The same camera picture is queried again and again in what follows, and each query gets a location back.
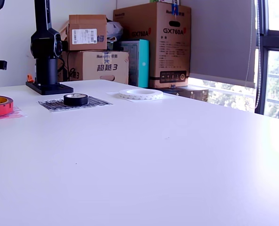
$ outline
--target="window frame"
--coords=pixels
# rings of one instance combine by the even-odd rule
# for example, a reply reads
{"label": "window frame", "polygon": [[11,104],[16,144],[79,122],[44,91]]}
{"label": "window frame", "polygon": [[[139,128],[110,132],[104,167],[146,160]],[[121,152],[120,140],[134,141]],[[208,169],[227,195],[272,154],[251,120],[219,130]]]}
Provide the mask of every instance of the window frame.
{"label": "window frame", "polygon": [[257,97],[260,90],[259,105],[255,113],[264,115],[267,95],[268,53],[279,51],[279,31],[269,30],[268,0],[258,0],[260,18],[261,83],[257,83]]}

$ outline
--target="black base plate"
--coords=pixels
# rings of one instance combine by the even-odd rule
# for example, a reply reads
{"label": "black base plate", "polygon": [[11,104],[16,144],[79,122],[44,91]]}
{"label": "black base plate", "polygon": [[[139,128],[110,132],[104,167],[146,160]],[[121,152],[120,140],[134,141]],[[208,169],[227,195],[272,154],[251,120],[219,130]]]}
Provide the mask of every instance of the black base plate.
{"label": "black base plate", "polygon": [[62,85],[60,83],[58,85],[50,85],[50,86],[37,86],[35,83],[32,83],[32,82],[26,82],[25,84],[29,88],[35,90],[37,93],[39,93],[43,96],[74,92],[73,88]]}

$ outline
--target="orange clip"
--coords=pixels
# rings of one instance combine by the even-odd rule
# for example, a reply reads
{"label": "orange clip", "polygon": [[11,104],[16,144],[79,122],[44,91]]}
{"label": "orange clip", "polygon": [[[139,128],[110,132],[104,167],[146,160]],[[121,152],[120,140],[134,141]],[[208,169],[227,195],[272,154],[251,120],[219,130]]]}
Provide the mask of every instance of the orange clip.
{"label": "orange clip", "polygon": [[27,81],[28,82],[35,82],[31,74],[27,75]]}

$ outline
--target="teal box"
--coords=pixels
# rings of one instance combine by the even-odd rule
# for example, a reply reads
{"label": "teal box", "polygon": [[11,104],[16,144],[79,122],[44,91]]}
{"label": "teal box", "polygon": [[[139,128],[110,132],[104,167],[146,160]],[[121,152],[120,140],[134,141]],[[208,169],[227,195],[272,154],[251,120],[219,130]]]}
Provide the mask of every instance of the teal box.
{"label": "teal box", "polygon": [[126,40],[116,43],[117,50],[129,53],[129,85],[149,86],[149,41]]}

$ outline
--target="black stand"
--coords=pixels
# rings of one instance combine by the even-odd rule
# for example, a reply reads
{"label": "black stand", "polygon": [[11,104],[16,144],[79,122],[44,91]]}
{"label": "black stand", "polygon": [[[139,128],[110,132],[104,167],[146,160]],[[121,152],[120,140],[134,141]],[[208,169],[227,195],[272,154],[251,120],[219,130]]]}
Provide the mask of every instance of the black stand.
{"label": "black stand", "polygon": [[39,93],[40,95],[43,95],[43,96],[74,92],[73,88],[62,85],[60,83],[57,85],[50,85],[50,86],[38,86],[35,83],[26,82],[26,85],[29,88],[35,90],[37,93]]}
{"label": "black stand", "polygon": [[74,92],[73,88],[58,83],[56,58],[37,59],[36,73],[36,81],[34,83],[26,82],[26,85],[37,93],[46,96]]}
{"label": "black stand", "polygon": [[37,31],[31,37],[31,51],[36,59],[36,80],[26,85],[41,95],[72,93],[73,88],[58,83],[62,41],[59,32],[51,27],[49,0],[35,0],[35,14]]}

